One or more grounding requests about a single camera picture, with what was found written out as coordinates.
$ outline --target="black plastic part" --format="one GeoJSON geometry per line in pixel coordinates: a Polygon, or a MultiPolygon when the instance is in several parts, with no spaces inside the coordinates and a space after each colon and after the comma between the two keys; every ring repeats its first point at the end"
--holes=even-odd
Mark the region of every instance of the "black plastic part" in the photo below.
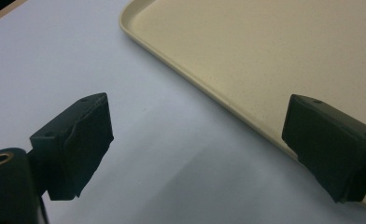
{"type": "Polygon", "coordinates": [[[24,150],[0,150],[0,224],[48,223],[24,150]]]}
{"type": "Polygon", "coordinates": [[[317,99],[292,95],[282,133],[336,202],[366,194],[366,125],[317,99]]]}
{"type": "Polygon", "coordinates": [[[78,100],[31,136],[28,153],[39,195],[72,200],[90,181],[113,141],[107,95],[78,100]]]}

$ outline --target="plastic tray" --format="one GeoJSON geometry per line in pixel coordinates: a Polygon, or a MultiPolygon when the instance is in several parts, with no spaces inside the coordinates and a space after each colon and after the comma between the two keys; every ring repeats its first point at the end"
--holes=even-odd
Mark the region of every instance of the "plastic tray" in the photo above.
{"type": "Polygon", "coordinates": [[[366,1],[133,0],[120,27],[293,158],[292,93],[366,123],[366,1]]]}

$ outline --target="white table surface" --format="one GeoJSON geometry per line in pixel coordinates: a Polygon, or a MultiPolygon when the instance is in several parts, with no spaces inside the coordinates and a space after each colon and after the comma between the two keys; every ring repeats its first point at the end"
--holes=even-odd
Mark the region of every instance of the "white table surface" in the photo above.
{"type": "Polygon", "coordinates": [[[119,28],[127,0],[28,0],[0,20],[0,149],[106,92],[115,140],[55,223],[366,223],[119,28]]]}

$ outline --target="tray rim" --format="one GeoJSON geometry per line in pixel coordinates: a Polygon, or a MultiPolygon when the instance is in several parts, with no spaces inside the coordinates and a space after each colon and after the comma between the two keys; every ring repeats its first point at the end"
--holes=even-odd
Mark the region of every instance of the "tray rim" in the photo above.
{"type": "Polygon", "coordinates": [[[14,2],[7,5],[6,7],[2,8],[0,10],[0,19],[2,17],[6,16],[9,12],[14,10],[16,7],[19,7],[20,5],[22,5],[24,2],[26,2],[26,0],[15,0],[14,2]]]}
{"type": "MultiPolygon", "coordinates": [[[[196,88],[200,89],[202,92],[204,92],[206,95],[208,95],[210,98],[215,100],[218,104],[222,105],[224,108],[226,108],[228,111],[230,111],[232,114],[234,114],[237,118],[239,118],[241,121],[243,121],[246,125],[248,125],[250,128],[255,130],[257,133],[259,133],[262,137],[266,138],[268,141],[270,141],[272,144],[274,144],[276,147],[281,149],[285,154],[290,156],[292,159],[294,159],[296,162],[298,162],[300,165],[302,165],[297,157],[297,154],[290,149],[286,144],[282,144],[281,142],[277,141],[276,139],[273,139],[271,134],[268,134],[266,129],[262,129],[260,127],[261,122],[258,121],[254,116],[250,115],[250,118],[246,118],[244,113],[240,112],[240,108],[238,105],[231,105],[228,103],[228,99],[224,97],[222,94],[219,94],[216,90],[213,90],[210,88],[206,83],[203,83],[199,78],[195,78],[195,76],[187,71],[183,66],[179,65],[177,62],[174,62],[173,59],[167,57],[162,52],[157,50],[155,47],[152,47],[151,44],[149,44],[146,40],[142,39],[139,35],[136,35],[129,27],[130,23],[134,19],[134,17],[146,7],[150,6],[157,0],[131,0],[125,8],[122,10],[119,16],[119,26],[120,29],[129,36],[136,44],[150,52],[153,56],[155,56],[157,59],[159,59],[161,62],[165,63],[168,67],[170,67],[172,70],[177,72],[179,75],[181,75],[183,78],[185,78],[187,81],[189,81],[192,85],[194,85],[196,88]]],[[[360,205],[364,205],[366,207],[366,196],[363,198],[362,202],[359,202],[360,205]]]]}

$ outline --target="beige tray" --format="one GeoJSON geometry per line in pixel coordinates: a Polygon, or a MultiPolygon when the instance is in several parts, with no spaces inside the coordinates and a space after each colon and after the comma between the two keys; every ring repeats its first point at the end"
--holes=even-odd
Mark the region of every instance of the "beige tray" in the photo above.
{"type": "Polygon", "coordinates": [[[292,93],[366,123],[366,1],[133,0],[120,27],[293,158],[292,93]]]}

